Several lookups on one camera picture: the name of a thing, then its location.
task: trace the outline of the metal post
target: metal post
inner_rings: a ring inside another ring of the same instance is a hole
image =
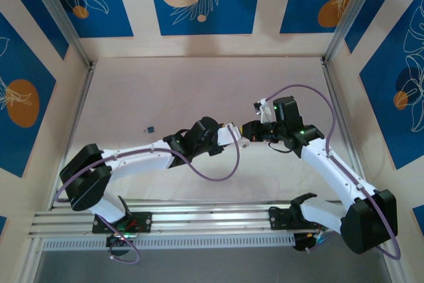
[[[78,100],[78,105],[77,105],[77,109],[76,109],[76,112],[75,112],[74,121],[72,122],[71,131],[70,131],[70,134],[69,134],[69,137],[68,137],[68,141],[66,143],[65,152],[62,155],[62,158],[60,160],[59,169],[56,173],[56,179],[54,181],[54,186],[53,186],[52,192],[50,193],[50,199],[48,200],[48,206],[46,207],[47,210],[50,210],[50,209],[53,208],[54,196],[56,195],[56,192],[59,188],[59,181],[60,181],[59,173],[63,169],[63,167],[65,166],[66,158],[68,157],[68,153],[71,149],[72,141],[74,140],[74,136],[75,136],[75,133],[77,131],[78,122],[80,121],[82,110],[84,108],[85,99],[87,99],[88,90],[90,88],[91,80],[93,79],[94,70],[95,70],[95,65],[93,65],[92,67],[89,68],[87,76],[85,77],[84,86],[83,86],[83,89],[81,91],[81,95],[80,95],[79,100]]]
[[[87,52],[80,42],[78,33],[76,32],[71,20],[66,14],[63,6],[59,0],[41,0],[46,6],[48,12],[52,16],[54,22],[58,25],[60,32],[64,35],[69,45],[74,48],[76,54],[80,60],[87,66],[90,67],[90,59]]]
[[[328,63],[333,58],[340,44],[342,44],[345,40],[347,32],[350,30],[354,20],[358,16],[359,11],[361,10],[365,1],[366,0],[349,1],[349,4],[347,5],[347,8],[344,11],[344,14],[339,22],[339,25],[337,26],[334,32],[333,38],[331,39],[330,44],[325,52],[325,63]]]

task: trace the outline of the orange circle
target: orange circle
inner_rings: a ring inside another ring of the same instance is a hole
[[[199,15],[197,17],[197,21],[199,21],[200,23],[204,23],[206,21],[206,16],[205,15]]]
[[[80,18],[80,19],[88,18],[88,14],[89,14],[88,10],[82,6],[75,6],[72,9],[72,12],[74,13],[75,16],[77,16],[77,18]]]
[[[339,24],[350,0],[330,0],[322,6],[318,14],[318,23],[325,28],[333,28]]]
[[[17,99],[22,96],[25,102]],[[27,80],[15,80],[7,87],[6,97],[11,99],[6,105],[11,120],[25,129],[33,126],[40,111],[40,98],[33,84]]]
[[[399,91],[395,94],[393,102],[396,108],[401,111],[408,105],[408,95],[404,91]]]

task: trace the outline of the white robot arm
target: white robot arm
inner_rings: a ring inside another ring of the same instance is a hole
[[[252,142],[282,141],[322,175],[342,205],[327,202],[315,194],[305,194],[292,200],[289,209],[270,208],[272,229],[308,229],[302,227],[320,224],[340,233],[351,250],[363,253],[390,238],[363,188],[372,194],[397,235],[396,199],[392,193],[379,192],[355,174],[333,149],[328,149],[323,134],[315,126],[303,124],[293,97],[274,101],[275,122],[270,122],[265,100],[255,107],[259,113],[266,112],[266,116],[262,116],[261,121],[243,125],[242,132],[233,124],[223,127],[210,117],[204,117],[190,130],[179,131],[146,146],[101,151],[95,144],[87,145],[61,171],[62,190],[66,189],[73,210],[89,209],[117,229],[128,231],[134,221],[138,223],[137,215],[128,210],[122,198],[105,190],[108,182],[130,174],[189,164],[204,152],[211,156],[220,154],[225,146],[239,141],[242,136]]]

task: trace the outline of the black bracket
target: black bracket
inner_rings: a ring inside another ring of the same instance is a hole
[[[294,249],[298,251],[310,249],[317,244],[317,239],[311,233],[295,233],[294,240],[296,243]]]
[[[317,127],[303,124],[297,103],[292,96],[276,99],[273,104],[277,121],[269,123],[248,122],[242,126],[243,137],[251,142],[283,141],[284,146],[293,150],[299,158],[301,158],[302,148],[307,146],[310,141],[324,138],[324,134]],[[254,107],[256,113],[258,113],[260,103],[255,103]]]
[[[196,156],[208,152],[210,156],[221,154],[224,147],[218,145],[218,130],[222,124],[210,117],[202,117],[191,129],[183,129],[174,135],[163,138],[172,150],[182,154],[189,162]],[[185,164],[180,157],[175,156],[169,168]]]
[[[271,230],[315,230],[319,224],[296,220],[291,209],[271,207],[268,210]]]
[[[319,224],[306,221],[302,216],[300,205],[307,199],[316,197],[315,194],[305,194],[293,199],[289,209],[271,207],[268,210],[271,230],[315,230]]]
[[[150,233],[152,227],[152,213],[151,212],[132,212],[131,219],[125,223],[114,225],[117,230],[123,234],[127,233]],[[112,233],[100,218],[96,215],[94,217],[92,233]]]

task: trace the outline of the gray floor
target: gray floor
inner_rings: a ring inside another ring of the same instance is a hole
[[[43,253],[37,283],[383,283],[391,282],[377,251],[356,255],[339,236],[311,254],[293,248],[150,250],[138,265],[113,262],[104,251]]]

